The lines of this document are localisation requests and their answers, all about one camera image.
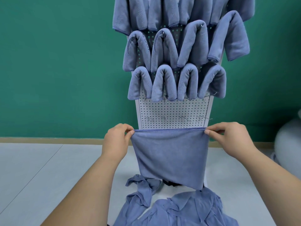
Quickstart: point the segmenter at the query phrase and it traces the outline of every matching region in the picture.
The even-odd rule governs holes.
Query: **left hand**
[[[118,124],[109,129],[104,137],[101,155],[120,163],[128,151],[129,141],[134,132],[134,128],[128,124]]]

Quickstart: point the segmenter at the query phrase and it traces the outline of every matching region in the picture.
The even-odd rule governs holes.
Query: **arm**
[[[41,226],[107,225],[113,176],[133,133],[133,127],[127,124],[118,124],[108,131],[101,156]]]
[[[277,226],[301,225],[301,180],[256,149],[244,125],[223,122],[205,133],[247,169]]]

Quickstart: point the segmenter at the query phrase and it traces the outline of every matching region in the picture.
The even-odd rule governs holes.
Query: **right hand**
[[[221,122],[209,126],[205,133],[219,142],[224,151],[234,158],[256,149],[246,127],[237,122]]]

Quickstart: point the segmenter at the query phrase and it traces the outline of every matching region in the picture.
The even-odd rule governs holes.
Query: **gray floor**
[[[0,225],[39,226],[100,154],[99,145],[1,143]],[[129,147],[114,177],[109,224],[114,223],[126,195],[136,191],[135,185],[124,185],[138,173]],[[240,226],[275,225],[247,171],[220,148],[209,150],[206,175],[208,187],[223,201],[224,212]],[[164,186],[152,202],[188,190]]]

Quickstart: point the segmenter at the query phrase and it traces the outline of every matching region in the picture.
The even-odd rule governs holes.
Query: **forearm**
[[[249,172],[277,226],[301,225],[301,181],[257,149],[245,152],[238,160]]]
[[[106,226],[118,163],[103,156],[96,160],[41,226]]]

